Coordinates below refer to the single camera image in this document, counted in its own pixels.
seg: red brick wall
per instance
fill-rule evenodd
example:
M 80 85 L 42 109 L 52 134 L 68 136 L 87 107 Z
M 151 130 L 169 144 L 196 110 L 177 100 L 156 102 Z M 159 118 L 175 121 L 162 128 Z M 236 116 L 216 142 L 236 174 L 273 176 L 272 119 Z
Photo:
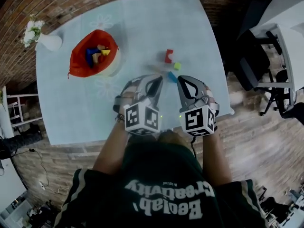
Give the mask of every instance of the red brick wall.
M 22 89 L 36 80 L 35 44 L 19 42 L 29 15 L 46 22 L 49 33 L 88 10 L 113 0 L 6 0 L 0 9 L 0 86 Z M 244 0 L 201 0 L 211 24 L 217 25 L 227 11 L 239 9 Z

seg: metal frame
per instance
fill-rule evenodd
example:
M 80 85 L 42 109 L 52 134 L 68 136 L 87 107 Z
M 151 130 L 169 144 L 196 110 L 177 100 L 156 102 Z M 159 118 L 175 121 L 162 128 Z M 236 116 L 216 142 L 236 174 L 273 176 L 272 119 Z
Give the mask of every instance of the metal frame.
M 14 120 L 14 119 L 17 119 L 20 117 L 21 119 L 21 123 L 16 123 L 16 124 L 12 124 L 12 128 L 15 128 L 15 127 L 19 127 L 21 125 L 24 125 L 24 124 L 28 124 L 28 123 L 31 123 L 31 122 L 34 122 L 34 121 L 38 121 L 40 119 L 42 119 L 42 117 L 38 117 L 38 118 L 34 118 L 34 119 L 30 119 L 30 120 L 27 120 L 27 121 L 24 121 L 23 119 L 23 115 L 22 115 L 22 109 L 21 107 L 24 105 L 24 104 L 21 104 L 20 103 L 20 98 L 21 97 L 31 97 L 31 96 L 38 96 L 38 94 L 23 94 L 23 95 L 8 95 L 7 98 L 17 98 L 17 102 L 16 103 L 12 103 L 12 104 L 9 104 L 8 108 L 13 108 L 14 110 L 14 117 L 11 117 L 10 120 Z M 19 108 L 19 115 L 16 115 L 15 113 L 15 107 L 18 107 Z
M 273 33 L 278 37 L 278 40 L 280 42 L 280 46 L 282 49 L 285 66 L 286 66 L 286 70 L 287 70 L 288 82 L 285 82 L 285 83 L 277 83 L 277 82 L 259 83 L 257 85 L 257 87 L 260 87 L 260 88 L 290 88 L 291 89 L 290 90 L 290 105 L 294 105 L 295 87 L 294 87 L 294 82 L 293 82 L 290 58 L 289 58 L 288 52 L 286 50 L 286 45 L 285 45 L 283 36 L 282 36 L 281 31 L 278 26 L 276 26 L 276 29 L 273 30 Z

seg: black t-shirt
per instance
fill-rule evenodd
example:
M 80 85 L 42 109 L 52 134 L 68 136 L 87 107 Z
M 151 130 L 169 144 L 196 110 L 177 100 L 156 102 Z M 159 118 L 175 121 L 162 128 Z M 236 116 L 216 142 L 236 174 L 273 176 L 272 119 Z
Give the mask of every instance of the black t-shirt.
M 159 142 L 127 147 L 117 175 L 77 170 L 55 227 L 162 225 L 160 222 L 268 227 L 252 180 L 212 188 L 190 150 Z

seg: wrist strap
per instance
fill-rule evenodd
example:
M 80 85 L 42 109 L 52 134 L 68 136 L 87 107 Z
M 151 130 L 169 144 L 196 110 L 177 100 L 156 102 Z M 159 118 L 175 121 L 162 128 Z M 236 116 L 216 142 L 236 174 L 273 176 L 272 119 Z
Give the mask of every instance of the wrist strap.
M 118 113 L 115 120 L 117 120 L 117 119 L 124 121 L 124 115 L 121 115 L 120 113 Z

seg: wooden floor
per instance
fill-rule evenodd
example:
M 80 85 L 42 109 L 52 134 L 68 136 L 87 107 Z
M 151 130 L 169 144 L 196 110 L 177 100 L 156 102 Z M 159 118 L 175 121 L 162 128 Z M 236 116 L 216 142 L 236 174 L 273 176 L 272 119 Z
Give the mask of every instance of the wooden floor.
M 273 57 L 273 72 L 279 71 L 277 58 Z M 218 119 L 220 136 L 232 169 L 234 180 L 253 179 L 257 186 L 264 185 L 267 196 L 277 202 L 289 203 L 285 191 L 297 190 L 304 175 L 304 127 L 296 119 L 282 119 L 272 109 L 263 117 L 259 111 L 266 106 L 265 95 L 245 92 L 239 82 L 229 74 L 227 77 L 231 105 L 234 115 Z M 304 101 L 298 94 L 298 102 Z M 41 167 L 37 153 L 27 152 L 14 157 L 15 164 L 28 187 L 33 203 L 49 199 L 60 206 L 67 195 L 73 173 L 78 168 L 92 168 L 103 146 L 103 141 L 85 144 L 51 146 L 45 134 L 44 140 L 24 147 L 37 150 L 47 170 L 49 186 L 42 190 L 39 180 L 46 183 L 46 173 Z M 195 150 L 202 161 L 202 138 L 197 139 Z

